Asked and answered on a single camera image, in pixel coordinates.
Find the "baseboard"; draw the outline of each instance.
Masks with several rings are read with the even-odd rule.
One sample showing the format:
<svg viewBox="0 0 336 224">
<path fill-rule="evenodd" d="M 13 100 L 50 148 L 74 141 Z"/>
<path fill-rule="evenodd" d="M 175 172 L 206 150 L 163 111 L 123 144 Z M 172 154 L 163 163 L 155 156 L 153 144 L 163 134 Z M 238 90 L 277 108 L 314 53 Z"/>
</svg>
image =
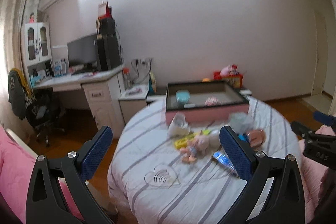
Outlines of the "baseboard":
<svg viewBox="0 0 336 224">
<path fill-rule="evenodd" d="M 328 92 L 326 92 L 326 91 L 322 91 L 322 93 L 323 93 L 325 96 L 329 97 L 330 99 L 333 99 L 333 98 L 334 98 L 332 95 L 330 95 L 330 94 L 329 94 Z"/>
<path fill-rule="evenodd" d="M 303 97 L 308 97 L 310 95 L 311 95 L 310 93 L 306 93 L 306 94 L 301 94 L 301 95 L 296 95 L 296 96 L 291 96 L 291 97 L 266 100 L 265 103 L 269 104 L 269 103 L 278 103 L 278 102 L 292 101 L 292 100 L 301 99 Z"/>
</svg>

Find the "black box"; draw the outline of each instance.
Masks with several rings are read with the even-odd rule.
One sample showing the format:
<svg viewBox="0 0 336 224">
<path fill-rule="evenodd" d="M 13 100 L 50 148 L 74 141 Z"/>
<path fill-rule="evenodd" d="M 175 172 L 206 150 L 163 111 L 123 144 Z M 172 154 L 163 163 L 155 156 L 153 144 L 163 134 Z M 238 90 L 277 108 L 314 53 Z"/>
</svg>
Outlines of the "black box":
<svg viewBox="0 0 336 224">
<path fill-rule="evenodd" d="M 116 36 L 103 35 L 95 43 L 99 71 L 114 69 L 121 65 L 118 39 Z"/>
</svg>

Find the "pink blanket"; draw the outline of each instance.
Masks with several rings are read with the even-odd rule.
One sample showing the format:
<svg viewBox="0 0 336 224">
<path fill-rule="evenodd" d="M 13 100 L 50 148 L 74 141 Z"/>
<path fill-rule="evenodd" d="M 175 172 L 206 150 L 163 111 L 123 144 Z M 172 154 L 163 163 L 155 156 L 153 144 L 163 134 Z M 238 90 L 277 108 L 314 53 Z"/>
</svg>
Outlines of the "pink blanket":
<svg viewBox="0 0 336 224">
<path fill-rule="evenodd" d="M 0 192 L 13 213 L 26 223 L 26 200 L 35 158 L 13 141 L 0 127 Z M 61 183 L 63 195 L 71 213 L 82 218 L 65 183 Z"/>
<path fill-rule="evenodd" d="M 335 135 L 334 131 L 327 126 L 321 126 L 321 128 L 317 130 L 316 133 L 331 136 Z M 303 152 L 305 148 L 305 141 L 299 141 L 299 146 Z M 314 211 L 319 201 L 318 193 L 321 186 L 321 178 L 326 170 L 327 167 L 324 165 L 302 156 L 301 177 L 306 203 L 305 223 L 309 223 L 314 217 Z"/>
</svg>

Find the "computer monitor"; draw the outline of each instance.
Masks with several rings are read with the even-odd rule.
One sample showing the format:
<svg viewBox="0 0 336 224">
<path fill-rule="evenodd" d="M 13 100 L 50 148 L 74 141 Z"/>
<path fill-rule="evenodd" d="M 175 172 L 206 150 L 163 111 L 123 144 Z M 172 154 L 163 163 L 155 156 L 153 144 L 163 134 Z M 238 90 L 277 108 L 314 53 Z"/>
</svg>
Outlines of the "computer monitor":
<svg viewBox="0 0 336 224">
<path fill-rule="evenodd" d="M 95 41 L 97 34 L 82 37 L 78 40 L 68 43 L 68 60 L 69 66 L 87 65 L 91 66 L 95 63 Z"/>
</svg>

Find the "bed frame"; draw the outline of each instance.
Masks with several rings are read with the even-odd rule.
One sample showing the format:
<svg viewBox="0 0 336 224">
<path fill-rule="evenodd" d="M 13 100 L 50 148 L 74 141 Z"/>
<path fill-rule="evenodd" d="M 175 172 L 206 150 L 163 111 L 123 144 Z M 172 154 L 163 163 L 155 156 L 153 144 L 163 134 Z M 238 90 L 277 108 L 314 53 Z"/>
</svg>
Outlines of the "bed frame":
<svg viewBox="0 0 336 224">
<path fill-rule="evenodd" d="M 36 154 L 23 140 L 20 139 L 18 135 L 16 135 L 12 130 L 9 128 L 6 129 L 6 132 L 8 135 L 19 145 L 21 146 L 27 153 L 29 153 L 32 157 L 37 159 L 38 154 Z M 61 181 L 66 183 L 64 178 L 60 178 Z M 92 184 L 90 184 L 88 181 L 85 181 L 85 184 L 89 191 L 91 192 L 92 196 L 95 198 L 97 203 L 102 207 L 106 213 L 109 215 L 116 215 L 118 213 L 118 210 L 115 205 L 113 205 L 109 198 L 102 195 Z"/>
</svg>

